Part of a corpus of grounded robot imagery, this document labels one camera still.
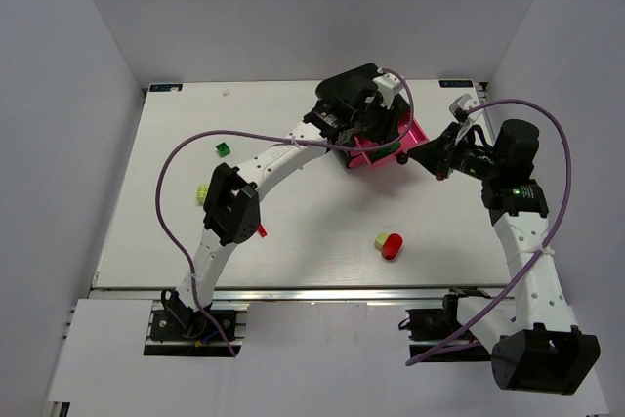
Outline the green square lego brick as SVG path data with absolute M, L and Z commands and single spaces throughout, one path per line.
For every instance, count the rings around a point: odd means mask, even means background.
M 220 158 L 225 158 L 231 154 L 231 149 L 226 142 L 221 142 L 216 145 L 216 152 Z

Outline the pink drawer with black knob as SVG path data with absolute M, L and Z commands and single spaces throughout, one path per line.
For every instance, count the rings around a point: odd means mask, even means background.
M 361 166 L 377 168 L 391 162 L 405 164 L 408 161 L 407 152 L 426 143 L 429 138 L 415 118 L 409 119 L 408 111 L 401 115 L 397 129 L 402 135 L 398 143 L 372 152 L 339 152 L 338 156 L 348 170 Z

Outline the green long lego plate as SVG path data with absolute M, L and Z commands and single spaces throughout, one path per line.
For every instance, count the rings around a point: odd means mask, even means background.
M 400 149 L 400 143 L 395 143 L 392 146 L 385 146 L 384 148 L 376 152 L 372 152 L 369 155 L 369 158 L 371 161 L 377 161 L 377 160 L 387 157 L 388 155 L 393 155 L 399 149 Z

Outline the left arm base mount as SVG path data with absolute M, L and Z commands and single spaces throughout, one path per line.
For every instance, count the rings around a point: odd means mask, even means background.
M 231 306 L 206 311 L 238 354 L 245 336 L 246 311 Z M 186 306 L 173 290 L 163 290 L 152 305 L 144 356 L 233 358 L 217 326 L 205 314 Z

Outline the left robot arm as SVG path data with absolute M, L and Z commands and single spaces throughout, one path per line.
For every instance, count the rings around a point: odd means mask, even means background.
M 369 66 L 325 80 L 327 90 L 285 138 L 269 137 L 271 147 L 234 167 L 214 169 L 203 204 L 203 232 L 198 249 L 188 255 L 189 273 L 171 292 L 163 292 L 165 311 L 185 330 L 208 316 L 215 287 L 237 245 L 261 224 L 260 203 L 281 181 L 328 150 L 361 151 L 356 139 L 373 152 L 398 143 L 398 122 L 412 111 L 404 100 L 404 80 L 395 72 Z

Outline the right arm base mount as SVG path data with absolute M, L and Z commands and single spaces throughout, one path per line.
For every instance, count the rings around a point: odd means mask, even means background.
M 407 310 L 407 318 L 398 324 L 400 331 L 409 333 L 410 357 L 426 352 L 442 339 L 461 327 L 456 318 L 458 301 L 461 298 L 477 297 L 490 300 L 485 291 L 471 288 L 452 287 L 437 308 Z M 426 362 L 490 362 L 490 354 L 471 332 L 465 332 L 459 339 L 461 345 L 473 344 L 471 348 L 436 354 Z

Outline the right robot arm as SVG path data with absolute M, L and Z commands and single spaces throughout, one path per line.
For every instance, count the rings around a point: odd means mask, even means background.
M 483 144 L 480 126 L 450 124 L 436 139 L 408 156 L 438 180 L 457 171 L 480 180 L 482 202 L 503 247 L 511 277 L 500 298 L 512 295 L 515 315 L 498 310 L 498 298 L 457 290 L 445 296 L 449 338 L 414 356 L 415 361 L 458 349 L 455 340 L 471 334 L 489 353 L 502 390 L 573 395 L 597 362 L 596 336 L 579 329 L 567 304 L 549 247 L 555 229 L 542 187 L 532 179 L 539 130 L 518 119 L 501 127 L 495 143 Z

